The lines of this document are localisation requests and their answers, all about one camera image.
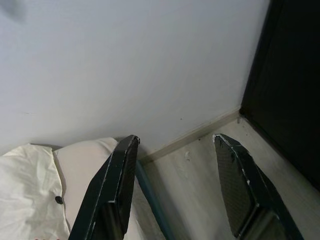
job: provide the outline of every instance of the pillow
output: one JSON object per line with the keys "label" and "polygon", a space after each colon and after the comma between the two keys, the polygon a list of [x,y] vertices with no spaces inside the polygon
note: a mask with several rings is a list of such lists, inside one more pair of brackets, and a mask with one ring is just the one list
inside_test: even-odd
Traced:
{"label": "pillow", "polygon": [[54,152],[63,187],[65,217],[72,229],[91,179],[118,142],[111,138],[82,141]]}
{"label": "pillow", "polygon": [[0,239],[69,237],[52,149],[23,145],[0,156]]}

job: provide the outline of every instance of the baseboard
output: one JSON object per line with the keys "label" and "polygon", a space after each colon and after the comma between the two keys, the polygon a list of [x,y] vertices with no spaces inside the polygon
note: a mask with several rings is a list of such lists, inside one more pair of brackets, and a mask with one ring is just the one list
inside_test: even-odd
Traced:
{"label": "baseboard", "polygon": [[226,114],[223,114],[209,123],[205,123],[202,126],[188,132],[187,134],[177,138],[173,142],[169,143],[168,145],[165,145],[163,148],[156,150],[155,152],[152,152],[148,154],[147,156],[144,156],[140,159],[140,162],[142,165],[145,165],[147,163],[153,162],[181,147],[184,145],[187,145],[204,135],[209,134],[210,132],[222,127],[223,125],[226,125],[227,123],[232,122],[233,120],[237,119],[239,117],[239,109],[240,107],[235,108],[232,111],[227,112]]}

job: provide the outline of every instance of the light wood floor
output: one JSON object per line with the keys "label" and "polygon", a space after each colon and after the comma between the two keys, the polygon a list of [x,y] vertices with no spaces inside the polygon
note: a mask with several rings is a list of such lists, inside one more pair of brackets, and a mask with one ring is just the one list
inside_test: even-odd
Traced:
{"label": "light wood floor", "polygon": [[[238,140],[277,188],[304,239],[320,239],[320,193],[244,120],[213,133]],[[177,240],[234,239],[229,229],[212,135],[144,166]]]}

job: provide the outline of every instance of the dark door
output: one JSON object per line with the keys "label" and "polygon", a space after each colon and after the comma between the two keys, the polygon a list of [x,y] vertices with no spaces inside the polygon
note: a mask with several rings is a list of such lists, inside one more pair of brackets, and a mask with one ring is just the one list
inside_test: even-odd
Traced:
{"label": "dark door", "polygon": [[273,1],[241,113],[320,190],[320,2]]}

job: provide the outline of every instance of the white wall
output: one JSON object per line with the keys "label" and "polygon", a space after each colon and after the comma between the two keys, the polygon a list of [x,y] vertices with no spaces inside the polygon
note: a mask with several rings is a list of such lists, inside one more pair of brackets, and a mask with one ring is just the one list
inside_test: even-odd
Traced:
{"label": "white wall", "polygon": [[0,153],[129,134],[154,151],[234,109],[269,4],[15,2],[0,5]]}

